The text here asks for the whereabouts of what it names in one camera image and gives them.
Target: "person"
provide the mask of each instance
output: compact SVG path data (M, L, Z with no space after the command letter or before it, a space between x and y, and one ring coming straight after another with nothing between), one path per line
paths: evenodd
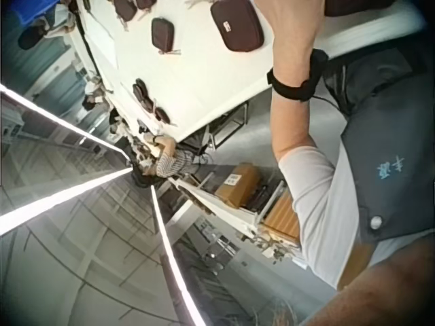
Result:
M169 136L153 136L147 133L143 136L146 143L160 146L158 158L151 153L144 155L139 165L143 175L156 175L160 178L169 178L177 174L194 174L199 169L199 164L194 163L195 155L191 151L177 149L177 142Z
M67 3L61 1L44 16L37 18L18 38L18 46L29 50L43 38L64 36L75 28L75 16L69 11Z
M365 89L354 81L359 87L353 90L368 96L347 117L334 167L309 135L309 96L300 92L319 76L313 45L325 1L255 3L275 34L272 147L294 199L302 254L336 289L354 245L376 246L368 268L308 325L407 325L433 304L433 56L424 55L421 44L408 43L386 56L387 62L385 49L370 57L383 63L376 71L383 75L371 80L376 73L369 71ZM396 58L410 65L395 69ZM378 69L368 62L347 68Z
M91 78L84 88L84 100L82 107L87 111L92 111L95 107L100 107L102 110L109 111L114 108L113 103L106 97L105 93L113 94L103 85L99 76Z

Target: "cardboard box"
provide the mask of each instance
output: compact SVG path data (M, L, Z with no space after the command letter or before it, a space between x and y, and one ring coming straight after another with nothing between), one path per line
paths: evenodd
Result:
M252 164L242 163L231 172L215 195L228 206L238 209L247 203L259 181L258 169Z
M288 189L283 192L270 213L262 223L262 227L273 237L283 238L300 246L300 228L298 215L293 211L293 198Z

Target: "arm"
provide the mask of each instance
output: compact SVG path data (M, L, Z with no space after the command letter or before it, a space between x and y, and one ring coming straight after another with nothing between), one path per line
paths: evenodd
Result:
M283 84L299 87L309 78L310 55L324 17L324 0L256 0L275 34L273 69ZM300 146L315 146L309 136L308 102L293 101L273 92L272 147L278 161Z
M307 326L420 325L434 299L434 245L427 236L364 271Z
M143 136L143 140L147 143L152 144L155 141L155 144L162 145L163 153L167 154L169 157L173 157L175 154L175 148L177 146L177 142L174 138L169 136L156 136L154 137L152 134L147 133Z

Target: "black strap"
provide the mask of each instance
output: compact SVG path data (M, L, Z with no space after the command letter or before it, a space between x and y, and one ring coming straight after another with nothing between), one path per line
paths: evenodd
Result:
M271 69L267 74L267 82L269 85L272 85L273 89L282 97L306 102L313 97L315 88L326 68L328 59L329 57L324 51L314 49L310 57L310 78L309 80L302 82L300 87L290 87L281 83L275 78L273 69Z

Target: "hand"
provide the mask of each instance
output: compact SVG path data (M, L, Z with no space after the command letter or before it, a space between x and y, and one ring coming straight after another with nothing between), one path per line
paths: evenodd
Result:
M154 135L151 134L150 132L147 132L146 134L144 134L143 140L146 141L149 144L152 144L153 140L154 140Z
M300 86L309 74L309 58L323 22L325 0L255 0L275 34L274 73L285 84ZM292 81L285 80L289 75Z

